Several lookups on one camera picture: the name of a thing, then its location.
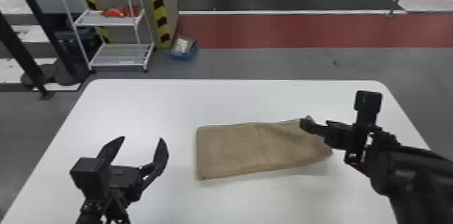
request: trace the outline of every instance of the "red painted floor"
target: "red painted floor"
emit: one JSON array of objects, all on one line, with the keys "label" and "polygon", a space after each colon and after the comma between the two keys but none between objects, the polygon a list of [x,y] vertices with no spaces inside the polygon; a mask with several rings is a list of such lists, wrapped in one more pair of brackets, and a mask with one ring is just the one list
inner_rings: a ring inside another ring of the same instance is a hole
[{"label": "red painted floor", "polygon": [[453,47],[453,14],[179,16],[201,48]]}]

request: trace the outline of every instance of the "white table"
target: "white table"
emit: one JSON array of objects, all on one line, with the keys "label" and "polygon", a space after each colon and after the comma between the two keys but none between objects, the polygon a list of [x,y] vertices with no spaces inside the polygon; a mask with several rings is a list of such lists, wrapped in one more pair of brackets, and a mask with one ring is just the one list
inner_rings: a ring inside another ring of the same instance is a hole
[{"label": "white table", "polygon": [[74,223],[84,198],[69,170],[80,157],[95,157],[102,145],[122,135],[126,141],[114,164],[151,161],[159,137],[170,152],[162,176],[129,207],[133,224],[395,223],[388,199],[342,162],[342,151],[308,167],[195,179],[197,127],[307,114],[317,122],[352,123],[357,90],[384,95],[378,125],[404,144],[427,147],[379,82],[97,80],[61,126],[2,223]]}]

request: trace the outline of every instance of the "white wire shelf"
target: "white wire shelf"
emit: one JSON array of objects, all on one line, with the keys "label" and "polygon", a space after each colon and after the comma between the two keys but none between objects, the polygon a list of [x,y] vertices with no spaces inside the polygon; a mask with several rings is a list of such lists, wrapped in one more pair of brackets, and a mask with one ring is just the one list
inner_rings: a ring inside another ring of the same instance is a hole
[{"label": "white wire shelf", "polygon": [[77,27],[82,26],[138,26],[142,20],[145,10],[140,10],[137,17],[105,17],[100,13],[102,11],[85,10],[81,16],[74,22]]},{"label": "white wire shelf", "polygon": [[90,61],[90,66],[139,65],[147,69],[154,43],[150,45],[103,44]]}]

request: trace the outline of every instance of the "folded towel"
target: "folded towel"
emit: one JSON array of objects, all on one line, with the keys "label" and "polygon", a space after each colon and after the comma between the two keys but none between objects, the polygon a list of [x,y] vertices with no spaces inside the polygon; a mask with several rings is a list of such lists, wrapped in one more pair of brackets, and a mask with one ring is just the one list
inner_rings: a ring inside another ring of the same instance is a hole
[{"label": "folded towel", "polygon": [[332,149],[299,128],[299,120],[198,128],[198,179],[213,179],[317,163]]}]

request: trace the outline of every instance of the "gray floor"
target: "gray floor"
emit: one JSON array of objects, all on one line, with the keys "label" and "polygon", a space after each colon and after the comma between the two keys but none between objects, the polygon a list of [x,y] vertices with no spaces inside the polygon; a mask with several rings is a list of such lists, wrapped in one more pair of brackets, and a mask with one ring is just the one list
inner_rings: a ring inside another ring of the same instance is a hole
[{"label": "gray floor", "polygon": [[[98,72],[90,80],[378,80],[391,90],[428,145],[453,159],[452,53],[453,49],[205,49],[192,61],[156,55],[148,74],[139,69]],[[1,218],[79,96],[80,92],[58,92],[51,100],[40,101],[37,93],[0,92]]]}]

